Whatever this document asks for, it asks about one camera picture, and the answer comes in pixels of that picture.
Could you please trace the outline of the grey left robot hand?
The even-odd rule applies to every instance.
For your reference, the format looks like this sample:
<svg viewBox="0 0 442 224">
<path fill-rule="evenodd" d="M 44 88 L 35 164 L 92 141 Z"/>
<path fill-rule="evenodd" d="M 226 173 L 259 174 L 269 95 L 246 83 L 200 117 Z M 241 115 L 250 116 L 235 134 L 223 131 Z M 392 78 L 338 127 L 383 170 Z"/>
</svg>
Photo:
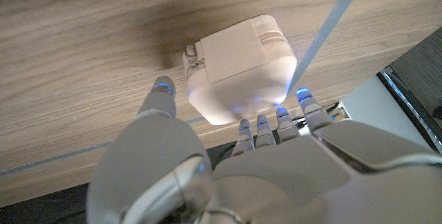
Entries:
<svg viewBox="0 0 442 224">
<path fill-rule="evenodd" d="M 88 187 L 89 223 L 440 223 L 441 156 L 382 129 L 334 122 L 306 88 L 310 132 L 276 112 L 258 135 L 240 123 L 231 157 L 212 166 L 175 116 L 175 86 L 156 79 L 135 120 L 110 144 Z"/>
</svg>

